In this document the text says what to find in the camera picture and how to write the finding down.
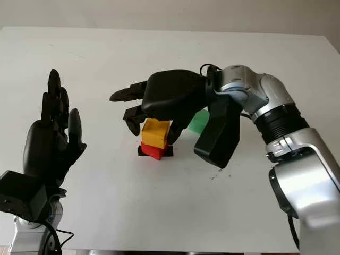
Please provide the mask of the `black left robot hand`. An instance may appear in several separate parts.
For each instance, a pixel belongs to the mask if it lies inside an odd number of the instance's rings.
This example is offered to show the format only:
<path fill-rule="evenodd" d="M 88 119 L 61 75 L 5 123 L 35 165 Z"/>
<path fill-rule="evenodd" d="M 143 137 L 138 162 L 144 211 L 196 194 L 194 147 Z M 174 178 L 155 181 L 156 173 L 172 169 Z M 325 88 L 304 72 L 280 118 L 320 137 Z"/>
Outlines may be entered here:
<path fill-rule="evenodd" d="M 67 91 L 58 71 L 52 69 L 42 96 L 41 118 L 31 125 L 25 142 L 24 173 L 59 188 L 86 147 L 79 111 L 69 109 Z"/>

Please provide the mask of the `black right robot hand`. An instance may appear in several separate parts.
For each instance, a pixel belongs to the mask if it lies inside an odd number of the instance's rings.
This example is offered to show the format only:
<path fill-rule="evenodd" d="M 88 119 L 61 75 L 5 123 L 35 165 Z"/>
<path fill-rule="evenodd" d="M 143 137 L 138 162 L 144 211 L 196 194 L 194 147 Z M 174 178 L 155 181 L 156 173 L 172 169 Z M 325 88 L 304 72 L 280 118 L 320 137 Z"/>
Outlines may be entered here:
<path fill-rule="evenodd" d="M 205 82 L 205 76 L 189 70 L 160 71 L 146 81 L 114 92 L 109 100 L 142 100 L 140 105 L 126 109 L 123 116 L 135 136 L 140 134 L 140 124 L 147 118 L 172 121 L 166 139 L 172 145 L 188 127 L 196 112 L 207 106 Z"/>

